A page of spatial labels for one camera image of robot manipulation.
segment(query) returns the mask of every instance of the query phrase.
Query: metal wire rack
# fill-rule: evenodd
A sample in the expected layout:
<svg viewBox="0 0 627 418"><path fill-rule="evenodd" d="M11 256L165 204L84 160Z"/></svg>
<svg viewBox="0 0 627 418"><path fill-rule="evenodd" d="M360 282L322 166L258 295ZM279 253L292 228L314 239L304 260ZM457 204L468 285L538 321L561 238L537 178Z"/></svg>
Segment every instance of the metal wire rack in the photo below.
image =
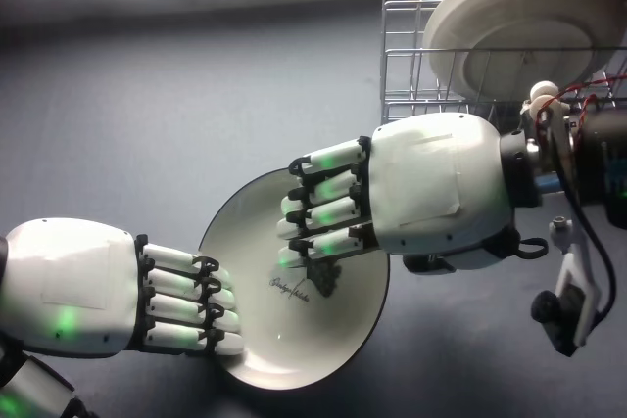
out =
<svg viewBox="0 0 627 418"><path fill-rule="evenodd" d="M530 58L547 61L558 68L582 51L605 54L611 58L602 70L590 78L608 78L627 71L627 47L582 49L423 49L422 36L429 18L442 0L383 0L383 40L381 53L381 121L383 123L408 116L431 112L467 112L485 117L501 132L516 127L519 122L520 97L516 96L516 82L520 69L511 85L512 93L506 100L495 101L482 95L484 82L495 78L499 57L515 56L521 66ZM451 73L459 57L473 55L475 64L485 64L480 78L478 93L472 97L462 97L451 89L448 83L435 76L431 68L431 55L446 55L451 63ZM627 86L621 81L611 85L597 86L588 93L597 95L602 106L619 107L627 105ZM574 110L581 110L583 97L580 92L565 96Z"/></svg>

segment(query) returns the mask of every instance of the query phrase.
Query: white plate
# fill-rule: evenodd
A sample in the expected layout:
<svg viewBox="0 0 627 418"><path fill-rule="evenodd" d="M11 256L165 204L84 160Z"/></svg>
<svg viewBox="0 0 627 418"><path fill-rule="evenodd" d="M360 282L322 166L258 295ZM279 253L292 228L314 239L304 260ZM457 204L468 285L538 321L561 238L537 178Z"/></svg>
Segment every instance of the white plate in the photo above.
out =
<svg viewBox="0 0 627 418"><path fill-rule="evenodd" d="M278 267L286 242L276 236L276 222L295 184L287 170L253 180L221 208L199 249L230 272L246 343L241 357L224 358L222 365L263 389L306 386L346 363L378 321L389 282L389 257L379 251L340 260L329 298L304 268Z"/></svg>
<svg viewBox="0 0 627 418"><path fill-rule="evenodd" d="M625 29L621 0L443 0L424 31L425 49L615 47ZM611 52L430 53L441 82L468 99L524 100L538 81L585 79Z"/></svg>

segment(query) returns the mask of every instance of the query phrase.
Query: cursive lettering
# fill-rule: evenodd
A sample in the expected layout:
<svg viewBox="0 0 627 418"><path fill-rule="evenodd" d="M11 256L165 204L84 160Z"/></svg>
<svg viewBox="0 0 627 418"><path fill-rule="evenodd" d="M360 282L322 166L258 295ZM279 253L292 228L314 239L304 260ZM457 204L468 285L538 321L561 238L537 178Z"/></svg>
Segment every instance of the cursive lettering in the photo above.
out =
<svg viewBox="0 0 627 418"><path fill-rule="evenodd" d="M280 289L281 294L289 293L289 296L287 297L287 299L291 299L292 296L294 296L300 299L301 301L309 302L310 297L307 294L302 293L301 291L298 290L299 286L303 284L306 279L307 278L303 278L296 286L294 286L293 288L290 288L289 286L287 286L287 284L281 282L281 278L273 278L273 279L270 279L270 286Z"/></svg>

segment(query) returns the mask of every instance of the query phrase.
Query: robotic hand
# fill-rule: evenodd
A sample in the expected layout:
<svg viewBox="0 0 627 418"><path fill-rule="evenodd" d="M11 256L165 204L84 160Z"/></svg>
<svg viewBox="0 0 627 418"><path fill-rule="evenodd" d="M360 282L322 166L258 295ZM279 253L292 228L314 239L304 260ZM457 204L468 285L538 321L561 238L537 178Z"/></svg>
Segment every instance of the robotic hand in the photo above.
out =
<svg viewBox="0 0 627 418"><path fill-rule="evenodd" d="M414 270L478 269L508 256L543 256L520 240L516 207L535 207L535 149L521 131L500 136L469 114L414 116L294 160L298 186L277 224L285 267L381 249ZM524 252L520 245L540 248Z"/></svg>
<svg viewBox="0 0 627 418"><path fill-rule="evenodd" d="M90 416L71 385L23 350L241 353L229 287L214 259L145 235L78 219L20 225L0 238L0 416Z"/></svg>

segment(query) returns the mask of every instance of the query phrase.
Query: gray wall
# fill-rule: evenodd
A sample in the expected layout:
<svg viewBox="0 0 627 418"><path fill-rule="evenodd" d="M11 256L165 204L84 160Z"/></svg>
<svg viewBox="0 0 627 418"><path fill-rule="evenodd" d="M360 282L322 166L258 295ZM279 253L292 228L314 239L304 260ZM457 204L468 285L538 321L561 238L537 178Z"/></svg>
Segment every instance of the gray wall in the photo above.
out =
<svg viewBox="0 0 627 418"><path fill-rule="evenodd" d="M35 32L0 53L0 232L75 216L193 251L249 180L377 125L379 29L376 2L363 2ZM547 199L518 213L519 229L547 235L564 212ZM624 234L593 217L624 285ZM625 416L624 290L567 359L528 313L558 270L555 251L435 278L395 262L363 350L292 393L253 390L187 357L46 361L107 418Z"/></svg>

